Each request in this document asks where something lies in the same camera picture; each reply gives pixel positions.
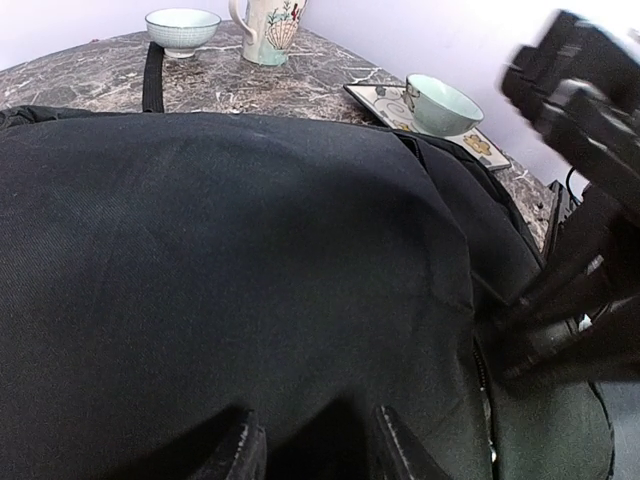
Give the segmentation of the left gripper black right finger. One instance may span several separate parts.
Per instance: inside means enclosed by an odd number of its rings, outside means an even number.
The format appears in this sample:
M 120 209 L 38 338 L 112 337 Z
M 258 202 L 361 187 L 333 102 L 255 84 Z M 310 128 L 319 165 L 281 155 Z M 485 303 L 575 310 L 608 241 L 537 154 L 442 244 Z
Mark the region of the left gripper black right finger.
M 373 410 L 373 478 L 440 478 L 440 467 L 399 414 L 388 406 Z

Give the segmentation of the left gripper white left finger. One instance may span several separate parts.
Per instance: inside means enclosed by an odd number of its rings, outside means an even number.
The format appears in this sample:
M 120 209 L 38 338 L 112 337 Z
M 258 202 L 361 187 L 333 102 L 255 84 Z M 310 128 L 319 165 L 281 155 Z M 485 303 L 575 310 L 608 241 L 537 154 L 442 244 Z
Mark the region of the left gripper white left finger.
M 199 468 L 200 479 L 264 479 L 267 466 L 266 432 L 253 410 L 242 413 L 223 436 L 213 454 Z

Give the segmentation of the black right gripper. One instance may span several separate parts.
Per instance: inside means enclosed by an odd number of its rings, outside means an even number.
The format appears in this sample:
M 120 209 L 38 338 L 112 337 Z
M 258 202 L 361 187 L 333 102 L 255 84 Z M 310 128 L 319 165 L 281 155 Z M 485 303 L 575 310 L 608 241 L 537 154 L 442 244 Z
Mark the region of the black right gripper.
M 639 54 L 561 10 L 503 94 L 588 181 L 544 269 L 499 316 L 499 378 L 528 392 L 639 377 Z

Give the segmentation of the black student bag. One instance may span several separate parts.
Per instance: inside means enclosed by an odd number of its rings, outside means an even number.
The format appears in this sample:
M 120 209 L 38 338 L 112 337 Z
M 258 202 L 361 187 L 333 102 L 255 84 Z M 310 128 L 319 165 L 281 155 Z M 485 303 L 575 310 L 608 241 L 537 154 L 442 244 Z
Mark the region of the black student bag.
M 1 475 L 200 479 L 243 412 L 264 479 L 374 479 L 393 408 L 442 479 L 608 479 L 580 382 L 498 387 L 477 329 L 541 269 L 464 149 L 218 113 L 1 113 Z

